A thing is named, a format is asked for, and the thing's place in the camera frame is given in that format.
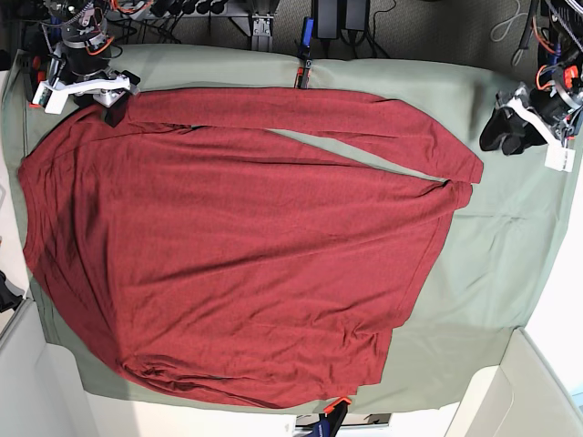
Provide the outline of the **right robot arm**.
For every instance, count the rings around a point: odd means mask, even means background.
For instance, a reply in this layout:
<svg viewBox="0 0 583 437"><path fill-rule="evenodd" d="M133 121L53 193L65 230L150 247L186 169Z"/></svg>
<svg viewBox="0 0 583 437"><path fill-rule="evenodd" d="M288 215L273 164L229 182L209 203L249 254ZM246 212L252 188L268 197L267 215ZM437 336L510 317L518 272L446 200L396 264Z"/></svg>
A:
<svg viewBox="0 0 583 437"><path fill-rule="evenodd" d="M47 1L46 7L56 21L41 25L48 66L43 75L33 75L30 103L53 115L61 114L69 99L79 107L98 103L104 122L116 127L129 98L139 92L140 77L110 65L117 56L108 32L109 1Z"/></svg>

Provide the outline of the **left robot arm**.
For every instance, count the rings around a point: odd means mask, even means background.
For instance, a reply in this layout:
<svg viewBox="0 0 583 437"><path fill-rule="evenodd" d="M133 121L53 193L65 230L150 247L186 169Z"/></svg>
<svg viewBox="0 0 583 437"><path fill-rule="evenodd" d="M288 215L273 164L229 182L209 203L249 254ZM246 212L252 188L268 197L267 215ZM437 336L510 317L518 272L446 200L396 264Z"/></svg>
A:
<svg viewBox="0 0 583 437"><path fill-rule="evenodd" d="M572 158L569 142L582 128L582 3L532 1L518 48L516 64L537 42L534 84L500 91L479 138L484 151L520 155L546 146L547 157Z"/></svg>

